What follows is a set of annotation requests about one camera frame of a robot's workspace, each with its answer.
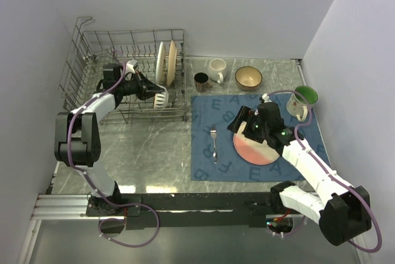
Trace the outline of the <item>white strawberry pattern plate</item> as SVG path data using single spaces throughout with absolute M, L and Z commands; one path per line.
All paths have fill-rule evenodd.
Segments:
M 165 43 L 161 41 L 159 45 L 157 63 L 156 63 L 155 83 L 157 85 L 162 82 L 164 77 L 165 53 L 166 53 Z

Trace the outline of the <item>beige plate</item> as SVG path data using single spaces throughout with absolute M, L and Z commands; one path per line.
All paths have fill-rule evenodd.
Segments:
M 171 40 L 170 50 L 168 55 L 167 86 L 170 86 L 175 79 L 176 62 L 177 62 L 177 46 L 175 42 Z

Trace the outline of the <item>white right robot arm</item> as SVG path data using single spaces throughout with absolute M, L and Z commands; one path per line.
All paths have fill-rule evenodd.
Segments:
M 275 213 L 285 213 L 289 208 L 298 211 L 318 224 L 327 241 L 335 246 L 371 229 L 366 189 L 355 188 L 340 178 L 298 130 L 285 125 L 276 103 L 262 102 L 255 110 L 242 106 L 227 128 L 233 133 L 241 130 L 244 137 L 260 144 L 266 142 L 314 188 L 315 195 L 292 182 L 273 187 L 270 208 Z

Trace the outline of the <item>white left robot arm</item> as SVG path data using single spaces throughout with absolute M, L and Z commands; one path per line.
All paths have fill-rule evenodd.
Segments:
M 137 61 L 125 65 L 108 63 L 95 93 L 81 107 L 56 116 L 54 155 L 73 168 L 91 187 L 94 208 L 109 216 L 123 207 L 119 186 L 100 162 L 101 140 L 98 123 L 115 110 L 124 97 L 134 95 L 145 101 L 154 98 L 161 107 L 168 103 L 168 91 L 137 70 Z

